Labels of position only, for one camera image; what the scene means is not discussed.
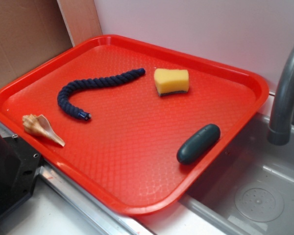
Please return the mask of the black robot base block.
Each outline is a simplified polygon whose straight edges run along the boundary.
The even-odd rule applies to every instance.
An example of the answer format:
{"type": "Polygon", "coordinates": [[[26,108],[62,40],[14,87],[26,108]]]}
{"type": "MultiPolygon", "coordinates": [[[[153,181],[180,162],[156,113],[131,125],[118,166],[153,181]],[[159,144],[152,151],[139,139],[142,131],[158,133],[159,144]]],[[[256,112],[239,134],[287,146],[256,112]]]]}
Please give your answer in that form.
{"type": "Polygon", "coordinates": [[[41,161],[21,137],[0,135],[0,219],[33,195],[41,161]]]}

